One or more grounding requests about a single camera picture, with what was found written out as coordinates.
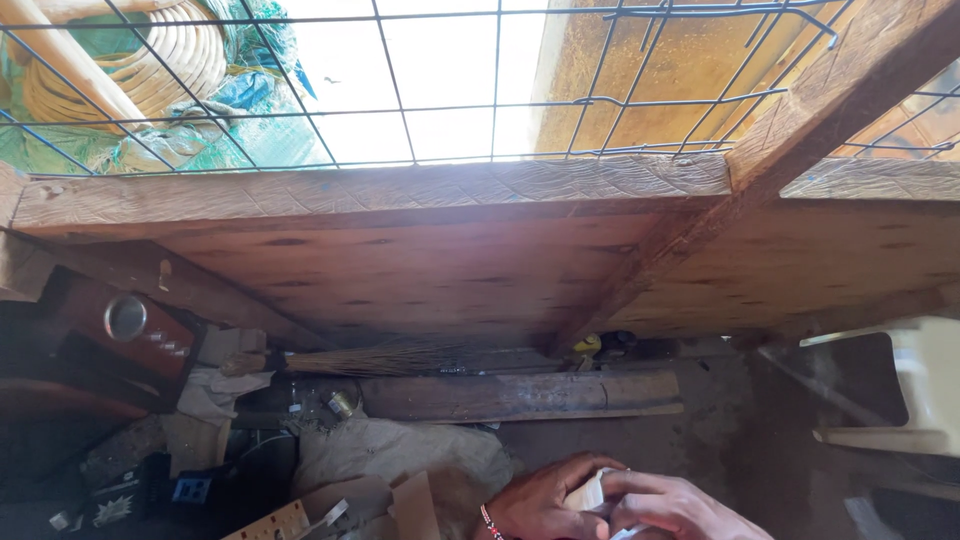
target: white plastic chair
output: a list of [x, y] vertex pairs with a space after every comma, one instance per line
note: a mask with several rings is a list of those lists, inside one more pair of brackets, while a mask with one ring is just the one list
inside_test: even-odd
[[900, 427], [818, 428], [813, 436], [821, 442], [858, 448], [960, 456], [960, 321], [917, 317], [815, 337], [801, 345], [879, 331], [893, 342], [894, 365], [909, 420]]

